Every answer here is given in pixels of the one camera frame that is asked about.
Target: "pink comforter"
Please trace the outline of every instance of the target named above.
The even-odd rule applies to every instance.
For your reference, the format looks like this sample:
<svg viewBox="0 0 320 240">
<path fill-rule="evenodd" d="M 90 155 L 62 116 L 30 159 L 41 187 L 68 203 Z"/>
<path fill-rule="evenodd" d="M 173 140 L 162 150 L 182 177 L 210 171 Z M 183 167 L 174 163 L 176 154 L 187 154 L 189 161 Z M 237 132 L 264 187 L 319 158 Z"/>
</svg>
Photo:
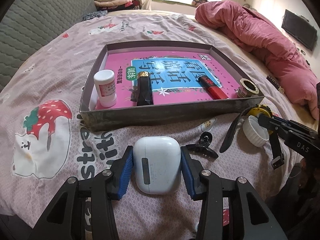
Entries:
<svg viewBox="0 0 320 240">
<path fill-rule="evenodd" d="M 196 20 L 228 36 L 263 61 L 278 79 L 291 103 L 309 105 L 318 119 L 317 77 L 296 46 L 263 15 L 233 1 L 207 2 L 196 9 Z"/>
</svg>

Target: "red lipstick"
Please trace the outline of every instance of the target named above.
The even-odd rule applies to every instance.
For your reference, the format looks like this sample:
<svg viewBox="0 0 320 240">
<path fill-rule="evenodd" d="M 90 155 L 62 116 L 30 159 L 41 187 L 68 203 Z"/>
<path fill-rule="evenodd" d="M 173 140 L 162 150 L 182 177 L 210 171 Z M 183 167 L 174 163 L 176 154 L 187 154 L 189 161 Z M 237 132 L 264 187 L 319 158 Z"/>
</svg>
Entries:
<svg viewBox="0 0 320 240">
<path fill-rule="evenodd" d="M 220 88 L 218 88 L 208 76 L 201 76 L 198 78 L 198 81 L 213 99 L 228 99 L 228 96 Z"/>
</svg>

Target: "black perfume bottle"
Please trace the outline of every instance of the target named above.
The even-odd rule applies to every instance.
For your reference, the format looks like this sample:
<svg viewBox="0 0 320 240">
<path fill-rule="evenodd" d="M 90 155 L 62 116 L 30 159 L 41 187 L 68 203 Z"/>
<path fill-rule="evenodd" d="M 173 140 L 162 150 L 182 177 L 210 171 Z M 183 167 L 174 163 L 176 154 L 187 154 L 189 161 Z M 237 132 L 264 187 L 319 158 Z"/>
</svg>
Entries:
<svg viewBox="0 0 320 240">
<path fill-rule="evenodd" d="M 137 106 L 153 105 L 150 73 L 141 71 L 137 77 Z"/>
</svg>

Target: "black monitor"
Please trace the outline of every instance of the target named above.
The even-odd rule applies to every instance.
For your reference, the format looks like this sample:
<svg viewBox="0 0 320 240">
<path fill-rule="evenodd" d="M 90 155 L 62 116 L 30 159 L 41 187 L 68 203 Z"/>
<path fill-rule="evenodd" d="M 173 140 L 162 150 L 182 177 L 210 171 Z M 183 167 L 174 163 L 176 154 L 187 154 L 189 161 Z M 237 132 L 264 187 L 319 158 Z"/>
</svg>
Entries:
<svg viewBox="0 0 320 240">
<path fill-rule="evenodd" d="M 306 19 L 285 10 L 281 27 L 307 49 L 313 50 L 317 40 L 317 30 Z"/>
</svg>

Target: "airpods case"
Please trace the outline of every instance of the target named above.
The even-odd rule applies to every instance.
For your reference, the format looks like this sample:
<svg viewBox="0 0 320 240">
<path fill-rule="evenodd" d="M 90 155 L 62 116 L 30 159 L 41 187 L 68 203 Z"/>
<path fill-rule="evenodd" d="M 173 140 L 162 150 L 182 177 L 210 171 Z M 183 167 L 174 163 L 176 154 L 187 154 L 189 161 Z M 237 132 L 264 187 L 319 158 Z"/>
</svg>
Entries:
<svg viewBox="0 0 320 240">
<path fill-rule="evenodd" d="M 167 136 L 143 137 L 133 146 L 133 167 L 139 189 L 147 194 L 169 194 L 181 182 L 179 143 Z"/>
</svg>

